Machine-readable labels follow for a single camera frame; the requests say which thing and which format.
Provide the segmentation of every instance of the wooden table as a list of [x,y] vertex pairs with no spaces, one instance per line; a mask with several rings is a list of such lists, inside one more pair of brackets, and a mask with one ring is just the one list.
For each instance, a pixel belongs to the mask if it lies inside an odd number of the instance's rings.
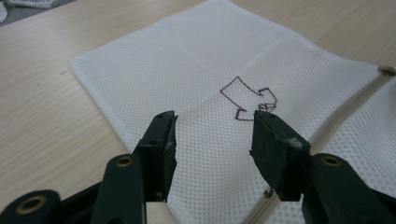
[[[126,153],[69,69],[71,58],[203,0],[77,0],[0,28],[0,209],[36,189],[62,198],[97,183]],[[317,45],[367,63],[396,65],[392,0],[236,0]],[[176,220],[148,204],[148,223]]]

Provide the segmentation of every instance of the gray floor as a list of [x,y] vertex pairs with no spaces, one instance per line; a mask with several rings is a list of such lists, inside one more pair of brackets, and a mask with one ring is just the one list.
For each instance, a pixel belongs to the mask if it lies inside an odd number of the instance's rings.
[[[68,3],[74,2],[76,0],[59,0],[58,7],[66,5]],[[8,25],[14,21],[20,21],[26,19],[28,17],[34,16],[41,12],[47,11],[50,9],[41,9],[41,8],[32,8],[32,7],[9,7],[8,8],[8,16],[6,20],[0,22],[0,27]]]

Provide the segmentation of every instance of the wood grain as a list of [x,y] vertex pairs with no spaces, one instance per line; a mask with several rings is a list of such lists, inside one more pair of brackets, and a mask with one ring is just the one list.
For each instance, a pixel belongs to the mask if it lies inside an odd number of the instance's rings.
[[[78,0],[0,28],[0,209],[22,194],[68,197],[102,179],[126,153],[69,69],[74,56],[204,0]],[[391,0],[235,0],[317,45],[367,63],[396,65]],[[176,220],[148,204],[148,223]]]

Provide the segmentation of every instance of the light wood surface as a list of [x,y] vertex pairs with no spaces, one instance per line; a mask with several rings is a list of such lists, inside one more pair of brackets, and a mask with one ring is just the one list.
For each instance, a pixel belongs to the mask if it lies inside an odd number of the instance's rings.
[[[1,211],[36,189],[73,195],[127,152],[69,60],[201,2],[77,0],[0,28]],[[235,3],[341,56],[396,65],[393,0]],[[148,223],[174,222],[164,204],[148,204]]]

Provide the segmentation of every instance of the beige zipper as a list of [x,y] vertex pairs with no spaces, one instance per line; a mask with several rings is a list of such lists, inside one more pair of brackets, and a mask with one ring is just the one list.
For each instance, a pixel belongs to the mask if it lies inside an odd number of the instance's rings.
[[[394,76],[390,73],[385,73],[378,67],[380,76],[373,79],[360,91],[355,93],[351,98],[345,101],[338,107],[323,124],[320,125],[318,130],[309,139],[311,143],[311,154],[319,153],[332,139],[332,136],[340,128],[341,124],[355,113],[376,91],[388,83]],[[269,214],[280,203],[276,194],[271,198],[262,196],[252,212],[247,216],[244,223],[263,223],[269,217]]]

